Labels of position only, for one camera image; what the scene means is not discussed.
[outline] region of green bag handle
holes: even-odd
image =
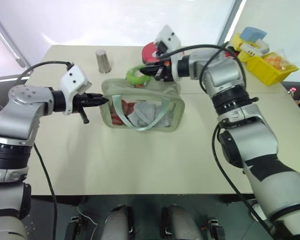
[[[112,96],[112,102],[113,107],[116,112],[116,114],[119,116],[119,118],[122,120],[122,122],[130,129],[137,130],[137,131],[145,131],[151,129],[154,125],[156,125],[167,113],[170,99],[163,97],[161,100],[161,110],[159,112],[159,115],[156,117],[156,119],[150,123],[148,126],[145,127],[137,127],[134,126],[125,116],[124,111],[122,109],[122,102],[121,102],[121,95],[113,95]]]

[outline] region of metal cylinder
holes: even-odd
[[[111,71],[111,67],[106,51],[99,49],[95,52],[95,55],[98,62],[99,72],[103,74],[109,73]]]

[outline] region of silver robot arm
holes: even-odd
[[[195,51],[177,65],[179,77],[198,79],[215,49]],[[147,64],[140,71],[157,80],[173,81],[167,59]],[[278,160],[278,141],[246,91],[237,63],[219,54],[203,75],[203,84],[218,114],[218,136],[226,160],[242,168],[253,193],[274,228],[273,236],[300,239],[300,173]]]
[[[25,240],[20,221],[30,210],[31,186],[23,183],[40,118],[53,112],[80,113],[108,100],[101,94],[85,93],[91,83],[78,66],[62,77],[59,90],[18,85],[8,93],[8,104],[0,112],[0,240]]]

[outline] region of clear plastic pouch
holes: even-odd
[[[102,91],[109,102],[100,106],[101,115],[111,128],[171,132],[185,109],[177,82],[152,79],[143,87],[135,87],[125,79],[108,79],[102,83]]]

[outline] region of red object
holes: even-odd
[[[157,51],[154,42],[150,42],[145,45],[142,49],[142,61],[144,64],[159,62],[159,59],[152,56],[153,53]]]
[[[126,101],[121,100],[121,104],[122,104],[122,111],[123,111],[124,115],[128,116],[129,114],[131,114],[134,111],[134,106],[136,103],[135,102],[127,103]],[[113,125],[120,126],[120,125],[124,124],[124,122],[118,116],[114,106],[111,107],[110,112],[111,112],[111,118],[112,118]]]

